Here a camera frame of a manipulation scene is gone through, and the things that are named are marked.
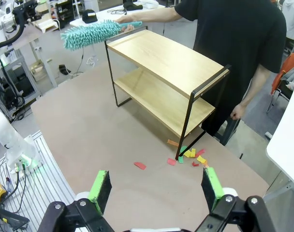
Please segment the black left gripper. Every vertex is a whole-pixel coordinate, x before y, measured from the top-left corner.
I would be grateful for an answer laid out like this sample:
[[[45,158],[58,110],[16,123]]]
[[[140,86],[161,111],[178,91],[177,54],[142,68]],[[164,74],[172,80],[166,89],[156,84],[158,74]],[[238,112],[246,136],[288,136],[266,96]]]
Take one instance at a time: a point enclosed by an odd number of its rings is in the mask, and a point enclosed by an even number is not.
[[[45,3],[45,0],[29,0],[27,1],[15,1],[13,4],[13,14],[16,23],[28,23],[28,14],[27,9],[30,6],[31,8],[36,8],[39,5]],[[29,15],[31,22],[42,19],[40,14],[34,13]]]

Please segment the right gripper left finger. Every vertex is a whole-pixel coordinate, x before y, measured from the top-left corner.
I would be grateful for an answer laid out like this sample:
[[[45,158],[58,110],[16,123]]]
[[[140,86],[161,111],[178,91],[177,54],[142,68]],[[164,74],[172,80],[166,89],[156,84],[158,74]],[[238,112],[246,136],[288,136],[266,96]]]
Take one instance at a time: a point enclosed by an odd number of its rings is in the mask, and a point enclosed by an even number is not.
[[[111,189],[109,172],[100,170],[86,198],[70,205],[51,202],[38,231],[74,232],[77,228],[87,228],[89,232],[112,232],[112,227],[103,217]]]

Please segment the person's right hand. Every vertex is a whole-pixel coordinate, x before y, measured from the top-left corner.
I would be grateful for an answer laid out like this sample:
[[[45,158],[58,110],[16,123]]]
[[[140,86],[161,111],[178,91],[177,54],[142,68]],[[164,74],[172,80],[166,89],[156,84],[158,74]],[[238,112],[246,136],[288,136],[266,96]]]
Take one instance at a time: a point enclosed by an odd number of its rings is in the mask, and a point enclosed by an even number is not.
[[[133,15],[124,15],[115,21],[119,24],[122,24],[122,23],[134,22],[135,20],[136,20],[136,18]],[[131,30],[134,30],[134,26],[128,25],[127,27],[123,27],[120,32],[128,32]]]

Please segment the person's left hand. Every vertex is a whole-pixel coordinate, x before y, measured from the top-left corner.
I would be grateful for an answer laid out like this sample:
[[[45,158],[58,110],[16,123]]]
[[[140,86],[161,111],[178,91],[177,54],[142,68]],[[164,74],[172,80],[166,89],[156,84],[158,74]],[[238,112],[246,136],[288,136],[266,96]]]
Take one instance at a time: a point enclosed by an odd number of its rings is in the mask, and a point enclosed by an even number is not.
[[[241,119],[245,113],[245,110],[246,110],[246,107],[244,105],[242,105],[242,104],[236,105],[230,114],[230,118],[232,120]]]

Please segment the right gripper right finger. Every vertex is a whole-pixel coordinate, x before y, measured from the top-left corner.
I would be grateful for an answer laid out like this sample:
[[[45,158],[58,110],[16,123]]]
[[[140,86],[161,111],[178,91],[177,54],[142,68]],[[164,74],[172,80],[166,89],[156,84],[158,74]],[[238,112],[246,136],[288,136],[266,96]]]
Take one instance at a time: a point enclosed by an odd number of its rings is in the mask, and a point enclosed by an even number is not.
[[[276,229],[262,197],[254,195],[246,200],[225,194],[212,167],[203,169],[201,186],[209,214],[197,232],[222,232],[226,225],[236,225],[241,232],[274,232]]]

